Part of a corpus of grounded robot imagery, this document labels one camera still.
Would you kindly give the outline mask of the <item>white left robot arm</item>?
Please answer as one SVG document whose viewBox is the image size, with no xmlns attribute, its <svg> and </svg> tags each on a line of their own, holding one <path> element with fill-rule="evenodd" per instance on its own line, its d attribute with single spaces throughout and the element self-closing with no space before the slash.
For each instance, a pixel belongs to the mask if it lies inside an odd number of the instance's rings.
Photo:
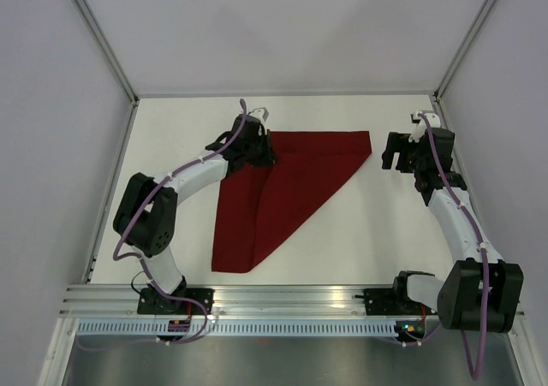
<svg viewBox="0 0 548 386">
<path fill-rule="evenodd" d="M 229 131 L 168 174 L 154 178 L 139 172 L 128 181 L 113 221 L 120 236 L 113 259 L 136 257 L 158 292 L 158 305 L 169 314 L 187 304 L 184 276 L 170 249 L 178 206 L 247 166 L 268 167 L 277 161 L 265 119 L 257 112 L 238 115 Z"/>
</svg>

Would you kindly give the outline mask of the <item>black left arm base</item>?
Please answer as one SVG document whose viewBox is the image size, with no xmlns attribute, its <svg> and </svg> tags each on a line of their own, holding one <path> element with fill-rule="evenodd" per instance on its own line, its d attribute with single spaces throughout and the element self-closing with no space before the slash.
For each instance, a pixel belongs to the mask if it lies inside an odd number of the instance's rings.
<svg viewBox="0 0 548 386">
<path fill-rule="evenodd" d="M 212 288 L 187 288 L 183 294 L 176 297 L 185 297 L 194 302 L 168 300 L 153 287 L 145 287 L 140 291 L 137 306 L 138 315 L 196 315 L 210 314 L 214 303 Z"/>
</svg>

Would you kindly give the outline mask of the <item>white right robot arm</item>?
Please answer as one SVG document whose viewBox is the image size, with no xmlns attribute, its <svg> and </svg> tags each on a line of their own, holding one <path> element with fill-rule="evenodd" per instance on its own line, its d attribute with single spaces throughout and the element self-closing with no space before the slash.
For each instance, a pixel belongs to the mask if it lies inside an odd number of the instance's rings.
<svg viewBox="0 0 548 386">
<path fill-rule="evenodd" d="M 452 170 L 455 135 L 442 128 L 424 133 L 391 132 L 382 154 L 383 169 L 414 176 L 415 188 L 437 219 L 454 265 L 444 279 L 401 271 L 390 295 L 393 307 L 410 313 L 420 304 L 433 309 L 448 330 L 507 333 L 513 326 L 524 275 L 487 240 L 470 205 L 468 186 Z"/>
</svg>

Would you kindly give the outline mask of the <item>red cloth napkin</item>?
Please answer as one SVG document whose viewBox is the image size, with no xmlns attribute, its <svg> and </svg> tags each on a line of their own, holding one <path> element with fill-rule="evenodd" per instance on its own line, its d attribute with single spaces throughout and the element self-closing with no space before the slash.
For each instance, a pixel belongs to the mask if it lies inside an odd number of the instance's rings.
<svg viewBox="0 0 548 386">
<path fill-rule="evenodd" d="M 277 250 L 372 155 L 369 132 L 274 132 L 277 162 L 219 186 L 211 269 L 247 273 Z"/>
</svg>

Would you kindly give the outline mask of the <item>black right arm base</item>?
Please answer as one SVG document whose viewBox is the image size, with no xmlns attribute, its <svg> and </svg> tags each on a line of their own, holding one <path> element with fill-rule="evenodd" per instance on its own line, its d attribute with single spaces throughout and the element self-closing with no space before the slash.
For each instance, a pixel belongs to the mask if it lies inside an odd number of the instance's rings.
<svg viewBox="0 0 548 386">
<path fill-rule="evenodd" d="M 392 288 L 365 288 L 355 296 L 361 299 L 367 316 L 436 316 L 437 313 L 428 306 L 404 299 Z"/>
</svg>

